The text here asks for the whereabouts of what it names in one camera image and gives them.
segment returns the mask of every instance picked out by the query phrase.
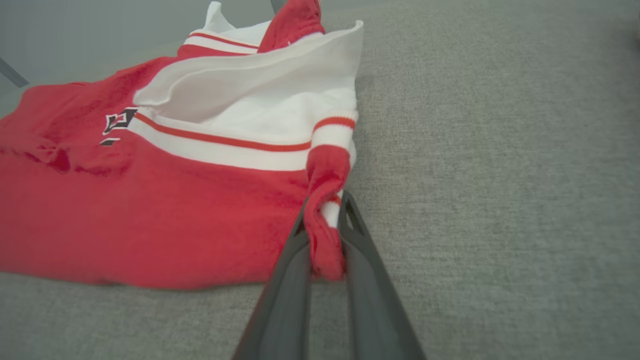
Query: red and white sweater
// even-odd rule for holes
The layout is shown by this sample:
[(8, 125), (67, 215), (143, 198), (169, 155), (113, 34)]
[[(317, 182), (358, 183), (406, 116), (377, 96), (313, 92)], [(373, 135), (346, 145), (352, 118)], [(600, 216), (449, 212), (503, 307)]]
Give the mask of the red and white sweater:
[(316, 0), (236, 29), (213, 2), (176, 57), (37, 86), (0, 120), (0, 271), (189, 289), (265, 281), (306, 198), (317, 275), (355, 162), (362, 23)]

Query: white stripe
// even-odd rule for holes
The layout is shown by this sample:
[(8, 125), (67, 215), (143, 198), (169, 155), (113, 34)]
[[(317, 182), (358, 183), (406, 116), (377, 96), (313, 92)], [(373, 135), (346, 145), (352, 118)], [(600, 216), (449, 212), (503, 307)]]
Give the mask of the white stripe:
[(311, 139), (311, 148), (320, 145), (334, 145), (349, 150), (353, 129), (344, 125), (329, 124), (319, 127)]
[[(263, 25), (268, 24), (268, 23), (270, 23), (270, 21), (263, 22), (262, 24), (258, 24), (258, 25), (263, 26)], [(252, 26), (252, 27), (249, 27), (249, 28), (232, 29), (231, 31), (242, 31), (242, 30), (250, 31), (251, 28), (253, 28), (255, 26)], [(221, 39), (224, 39), (224, 40), (227, 40), (227, 41), (231, 41), (231, 42), (235, 42), (235, 43), (238, 43), (238, 44), (247, 45), (249, 47), (258, 47), (258, 46), (260, 46), (260, 43), (254, 44), (253, 42), (245, 41), (245, 40), (242, 40), (242, 39), (240, 39), (238, 37), (228, 36), (226, 33), (215, 32), (215, 31), (207, 31), (206, 29), (194, 30), (189, 35), (194, 35), (194, 34), (209, 35), (209, 36), (212, 36), (212, 37), (221, 38)]]
[(128, 130), (170, 154), (205, 163), (240, 168), (272, 171), (304, 170), (309, 153), (309, 150), (271, 152), (183, 138), (157, 131), (137, 118), (131, 120)]
[(340, 214), (340, 205), (333, 201), (327, 201), (322, 205), (320, 213), (326, 220), (329, 227), (338, 228), (338, 215)]
[(184, 42), (184, 45), (196, 45), (202, 47), (208, 47), (209, 49), (226, 51), (234, 54), (255, 54), (258, 49), (252, 49), (250, 47), (238, 46), (233, 44), (227, 44), (226, 42), (217, 41), (211, 38), (204, 37), (189, 37)]

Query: gray couch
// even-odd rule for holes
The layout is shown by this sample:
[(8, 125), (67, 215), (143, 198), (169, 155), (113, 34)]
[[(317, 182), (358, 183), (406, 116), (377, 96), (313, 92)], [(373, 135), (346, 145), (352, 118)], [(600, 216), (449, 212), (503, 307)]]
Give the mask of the gray couch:
[[(638, 10), (414, 0), (324, 15), (365, 22), (348, 189), (430, 359), (640, 359)], [(0, 274), (0, 359), (230, 359), (261, 289)], [(347, 315), (344, 284), (314, 285), (311, 359), (348, 358)]]

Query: red stripe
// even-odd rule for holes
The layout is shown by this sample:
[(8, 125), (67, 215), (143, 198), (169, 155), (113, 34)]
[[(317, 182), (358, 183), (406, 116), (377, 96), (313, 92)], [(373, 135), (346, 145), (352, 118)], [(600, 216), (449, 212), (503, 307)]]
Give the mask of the red stripe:
[(314, 126), (314, 132), (318, 130), (319, 127), (323, 127), (325, 125), (342, 125), (346, 127), (350, 127), (351, 129), (356, 128), (356, 122), (348, 117), (328, 117), (324, 120), (319, 121), (316, 126)]
[(209, 35), (209, 34), (193, 33), (193, 34), (189, 35), (189, 37), (209, 38), (211, 40), (224, 42), (226, 44), (242, 46), (242, 47), (248, 47), (249, 49), (258, 49), (258, 47), (254, 46), (254, 45), (243, 44), (241, 42), (235, 42), (235, 41), (227, 40), (227, 39), (224, 39), (224, 38), (219, 38), (219, 37), (216, 37), (216, 36), (213, 36), (213, 35)]
[(153, 127), (155, 130), (160, 131), (161, 133), (179, 136), (181, 138), (200, 140), (204, 142), (222, 143), (225, 145), (248, 147), (251, 149), (273, 151), (273, 152), (302, 151), (302, 150), (307, 150), (311, 148), (311, 142), (299, 143), (295, 145), (272, 145), (268, 143), (251, 142), (247, 140), (225, 138), (223, 136), (208, 135), (208, 134), (194, 133), (191, 131), (178, 130), (172, 127), (166, 127), (164, 125), (160, 125), (157, 122), (154, 122), (153, 120), (151, 120), (150, 118), (142, 115), (141, 113), (137, 113), (136, 118), (144, 122), (145, 124), (149, 125), (150, 127)]
[(342, 205), (342, 199), (338, 195), (334, 195), (329, 201), (336, 202), (338, 205)]

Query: gray fabric surface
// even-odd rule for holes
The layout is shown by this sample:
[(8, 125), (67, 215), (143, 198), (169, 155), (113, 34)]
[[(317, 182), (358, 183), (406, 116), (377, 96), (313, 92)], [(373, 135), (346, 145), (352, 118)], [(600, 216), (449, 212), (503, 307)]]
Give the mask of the gray fabric surface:
[[(640, 358), (636, 1), (409, 1), (365, 22), (349, 180), (429, 358)], [(0, 275), (1, 359), (228, 359), (261, 286)], [(343, 284), (311, 359), (347, 359)]]

